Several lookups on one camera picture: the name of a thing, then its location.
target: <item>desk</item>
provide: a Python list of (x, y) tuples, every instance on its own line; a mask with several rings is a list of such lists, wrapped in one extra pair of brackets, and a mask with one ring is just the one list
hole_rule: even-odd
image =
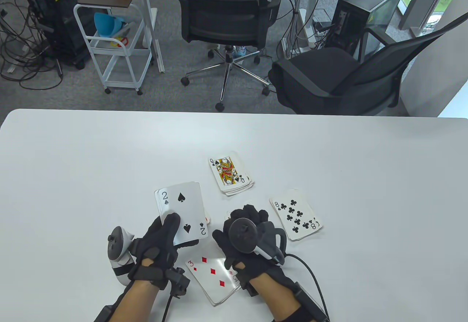
[[(256, 183), (228, 198), (206, 157), (232, 148)], [(196, 180), (211, 231), (248, 199), (279, 225), (268, 197), (304, 192), (324, 227), (288, 251), (311, 266), (332, 321), (465, 321), (467, 150), (464, 119), (15, 110), (0, 129), (0, 318), (93, 321), (123, 290), (107, 235), (143, 235), (154, 190)], [(194, 250), (179, 250), (180, 267)], [(285, 272), (319, 300), (299, 263)], [(168, 321), (207, 316), (271, 320), (242, 291), (213, 308), (193, 280)]]

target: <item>chair seat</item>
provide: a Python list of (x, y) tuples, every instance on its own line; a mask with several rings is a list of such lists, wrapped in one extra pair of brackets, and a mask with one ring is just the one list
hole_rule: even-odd
[(311, 50), (289, 60), (299, 71), (321, 90), (331, 93), (352, 71), (359, 66), (346, 51), (339, 48)]

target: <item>office chair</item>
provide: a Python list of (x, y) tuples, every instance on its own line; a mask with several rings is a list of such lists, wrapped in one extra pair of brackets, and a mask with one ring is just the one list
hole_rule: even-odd
[[(323, 48), (275, 62), (268, 73), (278, 101), (300, 115), (376, 115), (398, 105), (401, 77), (422, 50), (465, 22), (468, 13), (431, 34), (395, 42), (377, 27), (361, 34), (358, 61), (339, 48)], [(369, 34), (385, 46), (364, 62)]]
[[(189, 76), (225, 66), (221, 98), (215, 108), (224, 110), (224, 93), (227, 79), (232, 68), (239, 69), (265, 87), (264, 95), (269, 93), (269, 83), (238, 64), (239, 61), (255, 56), (254, 62), (260, 62), (259, 53), (265, 48), (268, 28), (278, 16), (281, 0), (179, 0), (182, 12), (182, 38), (187, 42), (193, 40), (225, 45), (225, 54), (219, 50), (210, 50), (208, 57), (215, 55), (223, 60), (221, 63), (187, 73), (181, 83), (188, 86)], [(239, 58), (233, 58), (234, 45), (254, 46), (257, 48)]]

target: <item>black computer case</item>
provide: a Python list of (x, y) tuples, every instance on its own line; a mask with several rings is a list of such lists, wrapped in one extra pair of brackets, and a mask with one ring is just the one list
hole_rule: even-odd
[[(37, 18), (37, 26), (49, 41), (55, 57), (78, 69), (84, 68), (89, 56), (83, 36), (73, 15), (78, 0), (28, 0)], [(94, 35), (96, 9), (83, 8), (80, 18), (88, 35)]]
[[(358, 58), (359, 39), (366, 26), (386, 31), (400, 0), (338, 0), (326, 48), (341, 48)], [(379, 49), (379, 41), (369, 36), (365, 59)]]

